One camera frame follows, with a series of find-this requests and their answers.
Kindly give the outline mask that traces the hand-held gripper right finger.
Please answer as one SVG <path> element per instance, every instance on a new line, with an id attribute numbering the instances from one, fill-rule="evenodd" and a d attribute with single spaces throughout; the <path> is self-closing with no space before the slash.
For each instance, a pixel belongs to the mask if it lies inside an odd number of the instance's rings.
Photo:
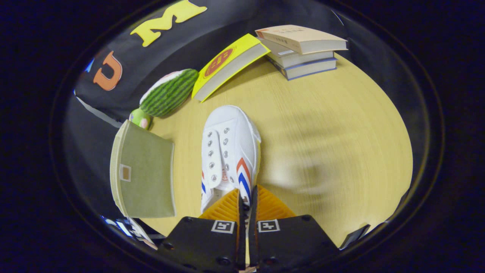
<path id="1" fill-rule="evenodd" d="M 339 254 L 313 216 L 294 214 L 261 185 L 252 200 L 249 259 L 258 271 L 312 271 Z"/>

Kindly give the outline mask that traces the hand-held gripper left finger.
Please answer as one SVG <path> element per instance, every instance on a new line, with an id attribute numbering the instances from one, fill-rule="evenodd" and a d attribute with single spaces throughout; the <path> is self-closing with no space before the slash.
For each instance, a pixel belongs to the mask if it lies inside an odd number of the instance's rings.
<path id="1" fill-rule="evenodd" d="M 183 217 L 157 253 L 195 272 L 238 272 L 245 267 L 244 204 L 234 189 L 199 217 Z"/>

